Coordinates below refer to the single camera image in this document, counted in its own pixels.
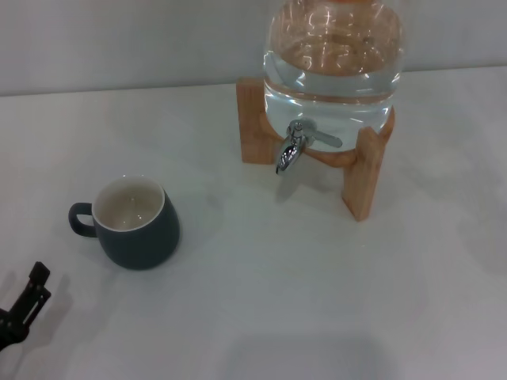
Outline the clear glass water dispenser jar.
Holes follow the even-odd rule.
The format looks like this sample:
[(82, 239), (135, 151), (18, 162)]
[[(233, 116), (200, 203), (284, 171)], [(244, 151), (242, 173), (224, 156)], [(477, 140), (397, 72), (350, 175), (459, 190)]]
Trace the clear glass water dispenser jar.
[(309, 119), (339, 138), (379, 132), (392, 109), (405, 47), (405, 0), (276, 0), (264, 53), (265, 112), (281, 136)]

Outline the wooden dispenser stand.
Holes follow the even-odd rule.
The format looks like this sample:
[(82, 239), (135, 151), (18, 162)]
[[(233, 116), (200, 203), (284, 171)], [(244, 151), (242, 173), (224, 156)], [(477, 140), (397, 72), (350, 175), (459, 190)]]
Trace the wooden dispenser stand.
[[(240, 78), (236, 82), (241, 154), (245, 163), (271, 165), (277, 162), (276, 147), (291, 146), (272, 128), (265, 113), (264, 83), (259, 78)], [(341, 193), (345, 205), (358, 222), (365, 220), (372, 207), (385, 147), (395, 127), (395, 110), (390, 110), (386, 125), (376, 133), (363, 127), (357, 133), (356, 147), (343, 152), (312, 150), (308, 145), (298, 153), (328, 165), (343, 168)]]

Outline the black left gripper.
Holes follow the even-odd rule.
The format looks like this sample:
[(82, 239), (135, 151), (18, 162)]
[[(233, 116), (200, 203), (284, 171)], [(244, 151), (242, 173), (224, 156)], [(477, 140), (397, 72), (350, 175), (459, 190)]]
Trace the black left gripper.
[(13, 344), (23, 342), (29, 327), (42, 310), (51, 292), (45, 287), (50, 270), (37, 261), (29, 274), (29, 281), (10, 311), (0, 310), (0, 351)]

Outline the black ceramic cup white inside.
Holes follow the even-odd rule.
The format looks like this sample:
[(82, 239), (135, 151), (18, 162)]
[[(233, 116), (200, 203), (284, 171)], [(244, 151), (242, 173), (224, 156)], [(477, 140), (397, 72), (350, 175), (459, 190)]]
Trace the black ceramic cup white inside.
[(76, 234), (96, 238), (115, 264), (133, 270), (165, 262), (181, 236), (165, 189), (145, 176), (121, 177), (100, 190), (92, 203), (73, 204), (68, 222)]

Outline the chrome metal faucet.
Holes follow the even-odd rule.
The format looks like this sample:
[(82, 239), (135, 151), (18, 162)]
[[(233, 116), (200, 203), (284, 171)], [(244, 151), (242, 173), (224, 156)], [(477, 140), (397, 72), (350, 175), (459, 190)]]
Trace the chrome metal faucet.
[(314, 141), (320, 141), (336, 148), (342, 147), (343, 144), (338, 137), (319, 131), (313, 120), (297, 119), (291, 121), (287, 127), (287, 136), (282, 142), (277, 155), (276, 174), (281, 175), (290, 169), (301, 153), (311, 146)]

